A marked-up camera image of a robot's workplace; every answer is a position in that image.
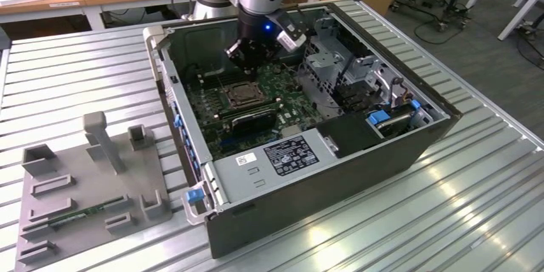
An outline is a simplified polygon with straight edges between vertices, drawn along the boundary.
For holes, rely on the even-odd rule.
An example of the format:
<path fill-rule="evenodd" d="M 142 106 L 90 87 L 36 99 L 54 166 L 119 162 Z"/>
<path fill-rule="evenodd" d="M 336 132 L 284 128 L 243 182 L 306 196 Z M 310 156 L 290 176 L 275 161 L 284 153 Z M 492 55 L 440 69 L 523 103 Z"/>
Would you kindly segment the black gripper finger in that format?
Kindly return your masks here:
<path fill-rule="evenodd" d="M 259 68 L 270 63 L 279 53 L 279 43 L 250 43 L 250 77 L 258 77 Z"/>
<path fill-rule="evenodd" d="M 246 39 L 238 39 L 235 43 L 224 50 L 230 61 L 244 73 L 254 73 L 255 65 L 252 63 L 250 52 L 250 43 Z"/>

